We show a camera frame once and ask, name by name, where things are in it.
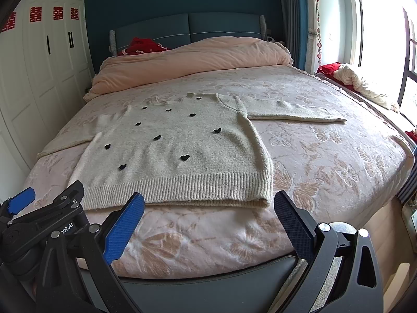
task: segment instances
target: pink comforter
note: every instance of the pink comforter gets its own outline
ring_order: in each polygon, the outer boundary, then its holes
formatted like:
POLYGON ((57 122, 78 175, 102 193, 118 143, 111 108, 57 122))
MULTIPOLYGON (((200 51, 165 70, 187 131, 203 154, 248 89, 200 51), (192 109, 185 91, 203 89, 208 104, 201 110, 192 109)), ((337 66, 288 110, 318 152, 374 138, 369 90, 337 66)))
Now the pink comforter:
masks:
POLYGON ((110 57, 84 100, 195 73, 292 62, 288 49, 279 43, 253 37, 212 37, 161 53, 110 57))

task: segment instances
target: blue upholstered headboard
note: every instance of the blue upholstered headboard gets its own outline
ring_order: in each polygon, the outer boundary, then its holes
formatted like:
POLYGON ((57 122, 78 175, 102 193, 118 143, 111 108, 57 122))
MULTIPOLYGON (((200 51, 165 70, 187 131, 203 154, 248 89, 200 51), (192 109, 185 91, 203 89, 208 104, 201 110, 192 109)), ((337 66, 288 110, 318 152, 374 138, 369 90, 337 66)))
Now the blue upholstered headboard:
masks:
POLYGON ((110 31, 113 56, 127 47, 134 37, 151 38, 164 47, 176 48, 208 37, 256 37, 266 39, 263 15, 244 13, 190 13, 158 17, 110 31))

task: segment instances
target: sweater sleeve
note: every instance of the sweater sleeve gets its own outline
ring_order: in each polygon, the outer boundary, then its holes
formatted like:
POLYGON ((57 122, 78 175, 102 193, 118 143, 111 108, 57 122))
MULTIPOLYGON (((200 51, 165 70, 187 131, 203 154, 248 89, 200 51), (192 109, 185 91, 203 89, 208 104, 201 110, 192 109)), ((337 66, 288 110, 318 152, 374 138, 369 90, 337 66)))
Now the sweater sleeve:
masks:
POLYGON ((222 103, 236 111, 246 112, 251 120, 297 120, 311 122, 345 122, 340 113, 323 107, 303 106, 283 100, 262 100, 249 96, 220 96, 222 103))
POLYGON ((120 119, 122 119, 122 117, 128 114, 131 109, 132 106, 128 105, 118 113, 111 115, 101 114, 94 117, 91 121, 86 121, 82 125, 73 125, 71 130, 56 136, 51 142, 49 142, 42 152, 38 153, 37 158, 40 159, 45 155, 93 140, 97 133, 114 126, 120 119))

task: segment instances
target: white wardrobe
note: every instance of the white wardrobe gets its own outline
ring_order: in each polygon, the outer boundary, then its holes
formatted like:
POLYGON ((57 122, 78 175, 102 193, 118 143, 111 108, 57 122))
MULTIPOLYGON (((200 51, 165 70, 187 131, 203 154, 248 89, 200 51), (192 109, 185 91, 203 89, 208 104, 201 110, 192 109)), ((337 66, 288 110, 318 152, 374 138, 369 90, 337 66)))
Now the white wardrobe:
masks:
POLYGON ((0 33, 0 201, 84 105, 93 75, 84 0, 22 0, 0 33))

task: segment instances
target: curtain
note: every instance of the curtain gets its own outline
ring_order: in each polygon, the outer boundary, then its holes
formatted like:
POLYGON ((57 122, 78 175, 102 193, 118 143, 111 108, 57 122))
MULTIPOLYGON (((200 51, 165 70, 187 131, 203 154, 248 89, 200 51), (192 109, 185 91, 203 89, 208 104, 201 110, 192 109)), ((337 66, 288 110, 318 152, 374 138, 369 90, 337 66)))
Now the curtain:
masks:
POLYGON ((397 197, 404 204, 417 191, 417 147, 414 149, 414 167, 405 185, 398 192, 397 197))
POLYGON ((308 35, 307 0, 281 0, 286 47, 294 60, 294 66, 305 68, 308 35))
POLYGON ((281 0, 284 19, 285 46, 291 53, 294 66, 299 65, 300 46, 300 2, 299 0, 281 0))

